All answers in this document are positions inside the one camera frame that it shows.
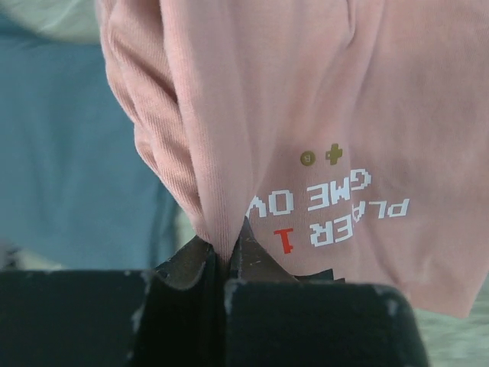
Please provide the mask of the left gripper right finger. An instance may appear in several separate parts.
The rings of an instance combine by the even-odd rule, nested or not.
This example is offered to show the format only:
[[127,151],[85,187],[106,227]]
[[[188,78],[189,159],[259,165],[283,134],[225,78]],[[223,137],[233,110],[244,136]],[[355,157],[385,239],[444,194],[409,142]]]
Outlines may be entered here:
[[256,240],[247,217],[233,248],[228,278],[253,282],[298,282]]

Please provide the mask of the pink t shirt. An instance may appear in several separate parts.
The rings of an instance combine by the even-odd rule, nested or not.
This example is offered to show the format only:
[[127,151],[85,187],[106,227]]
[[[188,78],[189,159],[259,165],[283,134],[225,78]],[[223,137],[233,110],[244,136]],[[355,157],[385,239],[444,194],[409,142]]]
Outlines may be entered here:
[[227,261],[469,315],[488,273],[486,1],[98,1],[139,155]]

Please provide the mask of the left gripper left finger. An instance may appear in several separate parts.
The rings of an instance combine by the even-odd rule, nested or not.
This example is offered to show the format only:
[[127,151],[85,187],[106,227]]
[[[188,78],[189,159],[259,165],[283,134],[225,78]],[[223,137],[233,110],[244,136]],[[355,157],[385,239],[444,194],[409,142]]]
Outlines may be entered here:
[[216,260],[212,245],[195,236],[155,271],[166,285],[185,291],[194,288],[208,271],[213,273]]

